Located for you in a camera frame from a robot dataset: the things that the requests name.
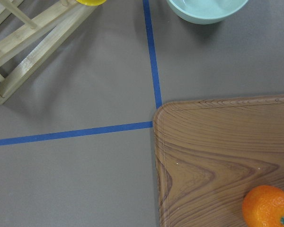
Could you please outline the orange mandarin fruit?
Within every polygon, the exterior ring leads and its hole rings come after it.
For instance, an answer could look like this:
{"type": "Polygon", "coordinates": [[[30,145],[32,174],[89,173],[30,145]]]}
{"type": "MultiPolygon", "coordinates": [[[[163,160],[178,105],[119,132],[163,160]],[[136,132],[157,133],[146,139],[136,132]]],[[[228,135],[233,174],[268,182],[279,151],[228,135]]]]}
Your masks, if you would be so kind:
{"type": "Polygon", "coordinates": [[[242,215],[248,227],[284,227],[284,191],[261,185],[247,193],[242,215]]]}

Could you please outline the brown wooden tray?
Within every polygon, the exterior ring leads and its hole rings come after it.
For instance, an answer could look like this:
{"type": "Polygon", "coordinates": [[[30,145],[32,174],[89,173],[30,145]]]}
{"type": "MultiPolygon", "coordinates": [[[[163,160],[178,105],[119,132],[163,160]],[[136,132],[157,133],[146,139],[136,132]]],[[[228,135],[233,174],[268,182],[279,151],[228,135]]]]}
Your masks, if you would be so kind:
{"type": "Polygon", "coordinates": [[[252,188],[284,190],[284,95],[170,102],[153,128],[162,227],[243,227],[252,188]]]}

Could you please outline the wooden mug rack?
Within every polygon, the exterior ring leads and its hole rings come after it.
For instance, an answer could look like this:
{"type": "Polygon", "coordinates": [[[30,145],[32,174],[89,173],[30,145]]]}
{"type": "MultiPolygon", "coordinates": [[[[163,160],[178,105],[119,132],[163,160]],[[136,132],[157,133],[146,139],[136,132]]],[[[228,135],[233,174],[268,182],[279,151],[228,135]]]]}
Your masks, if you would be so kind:
{"type": "Polygon", "coordinates": [[[58,0],[34,18],[18,6],[20,0],[0,0],[0,25],[10,15],[23,22],[17,30],[0,40],[0,67],[37,40],[40,43],[6,77],[0,74],[0,104],[43,64],[72,32],[97,8],[80,0],[58,0]]]}

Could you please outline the mint green bowl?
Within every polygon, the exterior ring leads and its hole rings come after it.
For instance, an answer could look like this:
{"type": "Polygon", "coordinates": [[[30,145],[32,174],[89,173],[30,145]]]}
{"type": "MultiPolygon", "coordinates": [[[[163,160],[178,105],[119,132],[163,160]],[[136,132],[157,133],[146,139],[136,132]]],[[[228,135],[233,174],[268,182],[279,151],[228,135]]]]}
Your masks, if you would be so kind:
{"type": "Polygon", "coordinates": [[[230,17],[247,2],[248,0],[168,0],[167,4],[183,20],[208,25],[230,17]]]}

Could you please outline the yellow cup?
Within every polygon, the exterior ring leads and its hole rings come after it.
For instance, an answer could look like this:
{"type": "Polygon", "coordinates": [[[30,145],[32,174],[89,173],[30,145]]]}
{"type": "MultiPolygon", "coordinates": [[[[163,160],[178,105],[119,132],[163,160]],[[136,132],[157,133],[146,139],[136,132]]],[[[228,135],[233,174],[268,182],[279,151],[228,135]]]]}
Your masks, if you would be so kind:
{"type": "Polygon", "coordinates": [[[107,0],[76,0],[76,1],[86,6],[99,6],[105,3],[107,0]]]}

